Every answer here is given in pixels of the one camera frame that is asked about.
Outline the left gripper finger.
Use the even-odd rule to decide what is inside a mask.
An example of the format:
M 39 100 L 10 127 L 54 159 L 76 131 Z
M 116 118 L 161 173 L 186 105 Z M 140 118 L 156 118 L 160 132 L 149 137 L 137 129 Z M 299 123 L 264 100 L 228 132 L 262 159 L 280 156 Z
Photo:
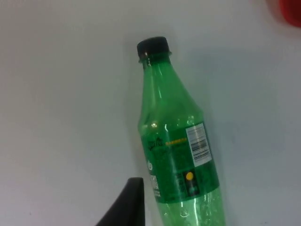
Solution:
M 129 178 L 98 226 L 145 226 L 143 178 Z

